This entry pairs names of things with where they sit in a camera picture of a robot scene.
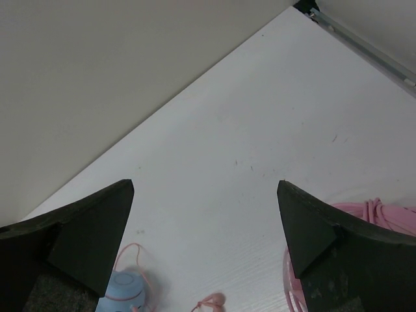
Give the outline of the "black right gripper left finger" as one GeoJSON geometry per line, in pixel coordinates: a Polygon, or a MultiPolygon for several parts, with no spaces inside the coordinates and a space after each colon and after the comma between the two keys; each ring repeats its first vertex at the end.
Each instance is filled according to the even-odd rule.
{"type": "Polygon", "coordinates": [[[130,179],[1,227],[2,311],[95,311],[134,197],[130,179]]]}

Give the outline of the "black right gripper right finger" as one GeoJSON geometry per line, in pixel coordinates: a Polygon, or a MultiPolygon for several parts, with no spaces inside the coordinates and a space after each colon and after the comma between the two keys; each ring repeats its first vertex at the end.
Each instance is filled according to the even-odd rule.
{"type": "Polygon", "coordinates": [[[277,197],[290,310],[415,310],[414,207],[330,205],[284,180],[277,197]]]}

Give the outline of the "pink and blue cat headphones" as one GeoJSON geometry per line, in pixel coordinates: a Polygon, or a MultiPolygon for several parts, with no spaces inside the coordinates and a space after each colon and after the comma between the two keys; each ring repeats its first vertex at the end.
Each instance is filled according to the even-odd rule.
{"type": "Polygon", "coordinates": [[[155,277],[139,266],[113,268],[104,297],[96,311],[157,311],[160,290],[155,277]]]}

